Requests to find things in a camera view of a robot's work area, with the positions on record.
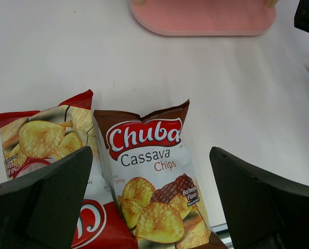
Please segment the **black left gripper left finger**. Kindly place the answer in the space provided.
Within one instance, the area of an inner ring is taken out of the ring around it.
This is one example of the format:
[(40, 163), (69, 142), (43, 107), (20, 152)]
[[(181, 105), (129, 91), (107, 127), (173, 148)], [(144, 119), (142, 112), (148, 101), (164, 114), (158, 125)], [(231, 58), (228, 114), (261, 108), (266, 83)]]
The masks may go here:
[(92, 160), (85, 146), (0, 183), (0, 248), (70, 248)]

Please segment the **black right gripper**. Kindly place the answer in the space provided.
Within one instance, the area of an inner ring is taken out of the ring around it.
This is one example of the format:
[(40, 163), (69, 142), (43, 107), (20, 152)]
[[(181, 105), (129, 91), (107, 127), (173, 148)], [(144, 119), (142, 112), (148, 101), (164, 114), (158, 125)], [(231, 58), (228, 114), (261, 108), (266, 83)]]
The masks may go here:
[(295, 16), (294, 27), (309, 33), (309, 0), (300, 0)]

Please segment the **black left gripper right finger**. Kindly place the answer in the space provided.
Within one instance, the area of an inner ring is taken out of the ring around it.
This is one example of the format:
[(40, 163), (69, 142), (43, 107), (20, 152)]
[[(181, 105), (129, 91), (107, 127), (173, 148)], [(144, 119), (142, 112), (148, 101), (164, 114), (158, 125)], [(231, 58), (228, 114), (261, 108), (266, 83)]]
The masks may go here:
[(309, 186), (219, 147), (209, 159), (234, 248), (309, 248)]

